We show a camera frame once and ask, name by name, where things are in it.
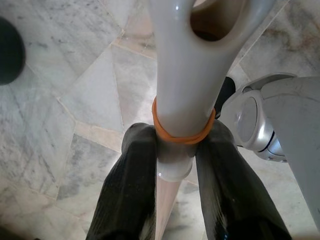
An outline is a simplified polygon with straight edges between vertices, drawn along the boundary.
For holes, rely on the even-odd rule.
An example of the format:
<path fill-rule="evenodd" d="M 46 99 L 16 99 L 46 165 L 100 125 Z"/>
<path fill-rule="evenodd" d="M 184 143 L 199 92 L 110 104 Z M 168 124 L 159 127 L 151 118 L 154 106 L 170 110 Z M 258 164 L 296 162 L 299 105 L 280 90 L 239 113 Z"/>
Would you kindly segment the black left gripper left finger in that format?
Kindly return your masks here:
<path fill-rule="evenodd" d="M 135 123 L 104 180 L 86 240 L 155 240 L 157 136 Z"/>

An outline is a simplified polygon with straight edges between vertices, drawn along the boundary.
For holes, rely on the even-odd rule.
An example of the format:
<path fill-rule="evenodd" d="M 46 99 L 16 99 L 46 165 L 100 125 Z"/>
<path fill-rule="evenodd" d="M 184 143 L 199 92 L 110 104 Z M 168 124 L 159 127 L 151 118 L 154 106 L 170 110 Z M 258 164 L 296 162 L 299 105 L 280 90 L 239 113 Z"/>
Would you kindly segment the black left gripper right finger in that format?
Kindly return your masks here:
<path fill-rule="evenodd" d="M 220 121 L 195 154 L 208 240 L 292 240 L 268 191 Z"/>

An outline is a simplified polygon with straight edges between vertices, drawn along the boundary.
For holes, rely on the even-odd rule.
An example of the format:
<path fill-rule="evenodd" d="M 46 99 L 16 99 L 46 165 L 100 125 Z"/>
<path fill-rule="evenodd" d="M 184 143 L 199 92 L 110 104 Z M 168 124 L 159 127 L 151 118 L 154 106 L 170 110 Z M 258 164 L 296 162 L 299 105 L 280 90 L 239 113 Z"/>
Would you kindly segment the beige broom with white handle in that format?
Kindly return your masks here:
<path fill-rule="evenodd" d="M 260 0 L 149 0 L 157 56 L 156 109 L 173 137 L 201 132 L 225 76 L 251 34 Z M 164 141 L 157 134 L 158 194 L 173 189 L 193 165 L 197 144 Z"/>

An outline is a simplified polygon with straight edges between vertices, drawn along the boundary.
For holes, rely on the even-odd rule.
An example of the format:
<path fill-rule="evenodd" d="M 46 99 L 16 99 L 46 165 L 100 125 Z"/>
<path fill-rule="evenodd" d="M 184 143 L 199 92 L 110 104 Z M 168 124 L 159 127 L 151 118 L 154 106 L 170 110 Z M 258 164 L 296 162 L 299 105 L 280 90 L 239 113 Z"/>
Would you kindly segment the orange rubber band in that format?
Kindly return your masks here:
<path fill-rule="evenodd" d="M 212 126 L 215 121 L 215 116 L 216 116 L 216 110 L 215 108 L 212 109 L 212 112 L 210 114 L 210 117 L 208 119 L 207 124 L 204 126 L 203 130 L 196 135 L 192 136 L 187 136 L 187 137 L 176 137 L 170 135 L 160 124 L 160 121 L 157 116 L 157 98 L 155 97 L 152 103 L 151 107 L 151 112 L 152 112 L 152 117 L 153 117 L 153 123 L 155 130 L 159 137 L 170 143 L 175 143 L 175 144 L 184 144 L 184 145 L 195 145 L 200 143 L 202 140 L 205 139 L 205 137 L 210 133 Z"/>

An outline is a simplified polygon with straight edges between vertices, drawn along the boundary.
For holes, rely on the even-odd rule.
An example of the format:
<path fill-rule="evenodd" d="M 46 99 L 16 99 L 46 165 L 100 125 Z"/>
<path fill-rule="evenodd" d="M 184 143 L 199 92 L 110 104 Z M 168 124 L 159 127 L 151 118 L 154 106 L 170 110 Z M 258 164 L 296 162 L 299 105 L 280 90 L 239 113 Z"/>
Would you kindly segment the silver robot leg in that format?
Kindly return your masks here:
<path fill-rule="evenodd" d="M 289 164 L 320 230 L 320 77 L 261 77 L 223 104 L 219 120 L 238 146 Z"/>

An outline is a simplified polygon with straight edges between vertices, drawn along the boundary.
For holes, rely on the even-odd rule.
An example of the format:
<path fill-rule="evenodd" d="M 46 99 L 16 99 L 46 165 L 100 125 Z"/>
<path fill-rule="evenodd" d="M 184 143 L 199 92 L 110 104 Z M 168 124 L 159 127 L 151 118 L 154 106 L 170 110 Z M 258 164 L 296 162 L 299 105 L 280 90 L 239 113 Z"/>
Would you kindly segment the black round object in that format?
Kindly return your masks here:
<path fill-rule="evenodd" d="M 26 63 L 23 39 L 7 19 L 0 16 L 0 86 L 12 83 Z"/>

